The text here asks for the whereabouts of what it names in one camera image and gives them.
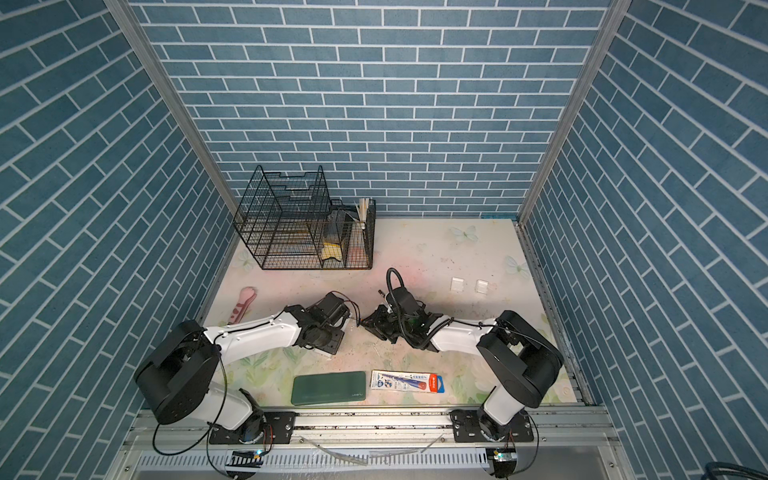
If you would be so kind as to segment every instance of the wire mesh organizer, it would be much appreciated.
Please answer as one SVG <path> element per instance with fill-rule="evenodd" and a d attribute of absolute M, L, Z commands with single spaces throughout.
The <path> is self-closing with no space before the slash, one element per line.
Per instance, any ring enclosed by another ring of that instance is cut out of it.
<path fill-rule="evenodd" d="M 331 200 L 322 167 L 285 175 L 259 165 L 233 225 L 264 270 L 367 270 L 373 266 L 374 200 L 364 217 Z"/>

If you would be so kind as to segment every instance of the blue brick wall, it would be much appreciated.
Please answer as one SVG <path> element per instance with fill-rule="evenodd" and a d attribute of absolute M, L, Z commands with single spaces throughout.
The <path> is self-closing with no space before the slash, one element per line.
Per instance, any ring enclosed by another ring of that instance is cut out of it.
<path fill-rule="evenodd" d="M 634 0 L 528 225 L 638 478 L 768 469 L 767 25 Z"/>
<path fill-rule="evenodd" d="M 0 12 L 0 478 L 91 478 L 228 212 L 101 0 Z"/>
<path fill-rule="evenodd" d="M 608 0 L 257 3 L 132 2 L 237 195 L 322 165 L 381 214 L 477 217 L 518 211 Z"/>

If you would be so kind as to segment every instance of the green pencil case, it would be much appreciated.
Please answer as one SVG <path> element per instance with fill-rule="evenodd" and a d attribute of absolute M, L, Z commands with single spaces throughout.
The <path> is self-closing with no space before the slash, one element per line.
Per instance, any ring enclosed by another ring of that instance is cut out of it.
<path fill-rule="evenodd" d="M 290 402 L 296 406 L 359 402 L 366 399 L 365 372 L 318 373 L 293 379 Z"/>

